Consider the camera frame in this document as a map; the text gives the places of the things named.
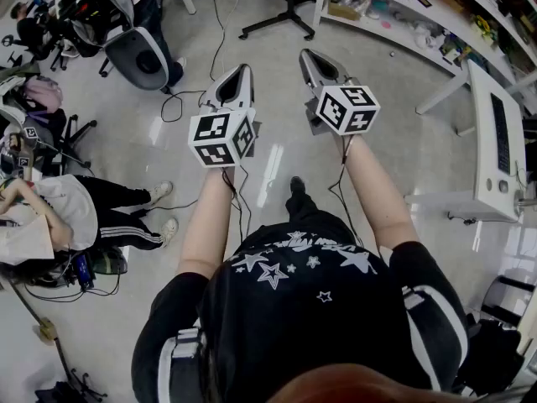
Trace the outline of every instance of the pink item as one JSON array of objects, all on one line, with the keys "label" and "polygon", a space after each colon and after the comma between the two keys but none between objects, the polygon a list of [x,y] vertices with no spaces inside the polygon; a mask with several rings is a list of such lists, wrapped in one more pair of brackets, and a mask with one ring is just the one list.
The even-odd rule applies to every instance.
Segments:
[{"label": "pink item", "polygon": [[24,93],[28,98],[45,106],[47,113],[56,112],[64,99],[58,84],[48,77],[33,76],[24,84]]}]

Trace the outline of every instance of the white floor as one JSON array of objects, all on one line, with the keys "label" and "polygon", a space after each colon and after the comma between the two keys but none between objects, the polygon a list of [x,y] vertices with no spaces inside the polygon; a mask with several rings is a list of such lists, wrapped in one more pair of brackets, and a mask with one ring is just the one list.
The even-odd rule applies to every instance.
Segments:
[{"label": "white floor", "polygon": [[[210,85],[211,59],[222,34],[212,0],[193,1],[195,15],[188,15],[180,0],[165,0],[164,4],[164,34],[172,54],[188,59],[180,83],[187,91],[204,90]],[[217,2],[224,22],[235,0]],[[227,69],[248,63],[254,74],[256,119],[262,126],[255,156],[243,162],[250,173],[243,194],[253,212],[251,231],[260,224],[287,219],[284,202],[292,175],[305,179],[319,207],[344,218],[339,201],[326,190],[339,172],[334,141],[329,134],[313,137],[306,122],[303,103],[310,100],[310,92],[298,63],[299,52],[305,47],[339,60],[351,75],[373,90],[382,111],[366,140],[402,193],[472,187],[475,138],[469,135],[461,139],[453,131],[455,125],[465,128],[471,123],[469,91],[460,90],[429,115],[418,116],[414,112],[416,104],[449,76],[390,43],[340,24],[323,22],[312,42],[305,42],[304,33],[289,23],[252,33],[245,41],[237,38],[241,27],[283,12],[284,7],[281,0],[241,0],[220,53]],[[299,13],[311,23],[313,4],[304,5]],[[216,61],[215,76],[222,73],[222,58]],[[93,118],[98,121],[98,127],[82,140],[81,155],[92,161],[98,177],[127,186],[150,187],[160,180],[173,181],[175,191],[162,206],[192,202],[205,173],[186,145],[189,116],[197,114],[198,95],[184,98],[180,121],[162,123],[164,96],[136,89],[116,71],[102,79],[97,74],[102,60],[102,55],[79,58],[69,63],[67,71],[51,74],[63,89],[66,112],[77,113],[81,122]],[[177,118],[179,109],[177,101],[170,102],[164,117]],[[374,250],[371,230],[347,177],[343,190],[359,233],[366,246]],[[480,306],[485,290],[500,271],[534,281],[537,225],[520,228],[486,222],[466,227],[460,221],[448,221],[443,212],[417,208],[412,212],[423,243],[468,308]],[[157,211],[148,216],[148,225],[157,229],[173,215],[180,221],[180,232],[166,249],[128,251],[129,271],[121,279],[118,295],[84,296],[70,304],[30,300],[57,326],[69,364],[89,372],[96,387],[107,392],[112,403],[134,401],[130,380],[133,347],[151,301],[174,275],[190,213],[191,209]],[[232,252],[238,242],[234,213],[227,252]],[[99,276],[96,284],[110,290],[115,277]]]}]

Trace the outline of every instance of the striped pants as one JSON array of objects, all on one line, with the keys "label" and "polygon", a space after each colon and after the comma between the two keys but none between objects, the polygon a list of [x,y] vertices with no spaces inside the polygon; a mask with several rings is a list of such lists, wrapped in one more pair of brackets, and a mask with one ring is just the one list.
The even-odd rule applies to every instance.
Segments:
[{"label": "striped pants", "polygon": [[116,207],[149,203],[151,197],[147,190],[131,190],[126,186],[89,176],[76,176],[76,179],[87,189],[96,208],[99,225],[96,246],[134,246],[150,250],[162,245],[160,234],[150,232],[139,218],[113,210]]}]

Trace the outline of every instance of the star print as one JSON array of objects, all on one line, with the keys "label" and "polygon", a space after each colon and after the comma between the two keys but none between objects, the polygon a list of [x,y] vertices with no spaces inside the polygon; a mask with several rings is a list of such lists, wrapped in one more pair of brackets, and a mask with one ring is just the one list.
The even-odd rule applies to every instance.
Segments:
[{"label": "star print", "polygon": [[331,291],[328,291],[328,292],[319,291],[319,295],[317,296],[317,298],[323,303],[325,303],[326,301],[332,301],[332,298],[330,297],[330,293]]},{"label": "star print", "polygon": [[280,279],[287,279],[289,278],[284,272],[279,271],[279,263],[275,265],[268,265],[265,263],[259,263],[261,268],[263,269],[263,274],[259,276],[258,282],[261,282],[263,280],[267,280],[272,286],[272,289],[275,290],[278,288],[278,282]]},{"label": "star print", "polygon": [[288,235],[290,238],[301,238],[302,236],[305,235],[305,233],[302,233],[302,232],[294,232],[294,233],[287,233],[287,235]]},{"label": "star print", "polygon": [[371,266],[371,263],[369,263],[369,252],[354,254],[353,252],[341,251],[340,249],[338,249],[337,252],[346,258],[346,260],[341,263],[341,267],[346,267],[352,264],[360,269],[362,273],[368,273],[369,269],[371,269],[375,275],[377,274],[375,269]]},{"label": "star print", "polygon": [[238,265],[245,264],[246,268],[248,269],[248,273],[250,273],[253,269],[253,266],[258,261],[269,261],[269,259],[262,257],[260,254],[255,254],[255,255],[244,254],[244,259],[242,261],[239,261],[238,263],[235,263],[233,267],[237,267]]},{"label": "star print", "polygon": [[305,265],[309,265],[312,269],[314,269],[319,264],[321,264],[319,257],[310,257]]}]

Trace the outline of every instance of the black t-shirt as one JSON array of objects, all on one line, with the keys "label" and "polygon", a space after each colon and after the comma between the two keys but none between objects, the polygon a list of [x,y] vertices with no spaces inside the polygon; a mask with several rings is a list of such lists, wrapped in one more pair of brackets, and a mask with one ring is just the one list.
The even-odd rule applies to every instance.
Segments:
[{"label": "black t-shirt", "polygon": [[[385,255],[387,265],[331,236],[325,228],[279,224],[247,239],[210,281],[176,276],[156,297],[134,352],[138,400],[158,401],[164,342],[198,317],[222,401],[266,401],[299,374],[338,363],[416,388],[449,389],[466,355],[464,311],[429,252],[403,243]],[[422,303],[426,292],[440,308]],[[197,369],[188,361],[172,368],[170,401],[201,401]]]},{"label": "black t-shirt", "polygon": [[43,44],[44,29],[34,18],[24,18],[17,22],[18,37],[30,49],[37,49]]}]

